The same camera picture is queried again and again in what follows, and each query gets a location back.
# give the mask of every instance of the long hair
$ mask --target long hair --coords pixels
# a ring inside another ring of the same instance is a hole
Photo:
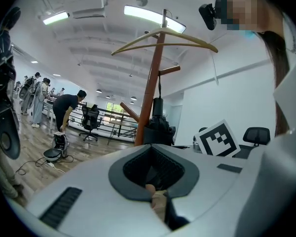
[[[290,70],[286,55],[285,41],[281,36],[274,32],[265,32],[264,34],[257,33],[257,35],[264,41],[266,49],[272,60],[276,88]],[[276,103],[275,135],[285,133],[288,129],[289,127],[285,119],[285,116],[279,105]]]

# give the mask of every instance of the black cushion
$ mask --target black cushion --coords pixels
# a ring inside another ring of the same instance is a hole
[[[270,138],[270,130],[265,127],[249,127],[243,136],[243,141],[267,145]]]

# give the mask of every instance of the hand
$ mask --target hand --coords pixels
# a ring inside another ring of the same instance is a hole
[[[65,129],[66,129],[66,127],[63,126],[63,125],[60,127],[60,131],[61,131],[61,132],[65,132]]]

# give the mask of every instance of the wooden hanger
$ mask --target wooden hanger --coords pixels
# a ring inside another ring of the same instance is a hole
[[[158,43],[158,44],[141,45],[141,46],[135,46],[135,47],[127,48],[127,47],[129,47],[129,46],[131,46],[131,45],[133,45],[133,44],[135,44],[137,42],[140,42],[142,40],[145,40],[145,39],[147,39],[149,37],[153,37],[153,36],[155,36],[157,34],[168,34],[168,35],[176,36],[176,37],[179,37],[179,38],[182,38],[182,39],[185,39],[185,40],[194,42],[197,45],[195,45],[195,44],[189,44],[189,43]],[[211,44],[206,43],[205,41],[203,41],[201,39],[198,39],[198,38],[195,38],[195,37],[186,35],[186,34],[179,34],[179,33],[175,32],[175,31],[173,31],[173,30],[171,30],[169,28],[162,27],[162,28],[158,28],[156,30],[153,30],[150,33],[145,34],[145,35],[143,35],[141,37],[138,37],[134,41],[132,41],[132,42],[130,42],[130,43],[122,46],[120,49],[118,49],[115,52],[113,52],[112,55],[115,55],[117,53],[121,53],[121,52],[124,52],[124,51],[128,51],[128,50],[134,50],[134,49],[138,49],[138,48],[149,47],[149,46],[158,46],[158,45],[162,45],[162,46],[165,46],[165,45],[196,46],[196,47],[207,48],[209,50],[212,50],[215,53],[218,52],[217,48],[215,48]]]

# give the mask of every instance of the ceiling light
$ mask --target ceiling light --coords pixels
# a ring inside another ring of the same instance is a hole
[[[56,21],[59,21],[59,20],[65,19],[65,18],[68,18],[68,14],[66,12],[62,12],[62,13],[56,14],[50,18],[43,20],[43,22],[44,22],[44,24],[49,25],[51,23],[54,23]]]
[[[124,14],[144,18],[150,21],[153,21],[157,24],[162,24],[162,15],[156,12],[153,12],[151,10],[146,10],[138,7],[133,7],[129,5],[125,5],[124,7]],[[181,23],[174,21],[171,18],[166,17],[166,20],[168,22],[167,27],[178,32],[183,33],[186,29],[185,25],[182,25]]]

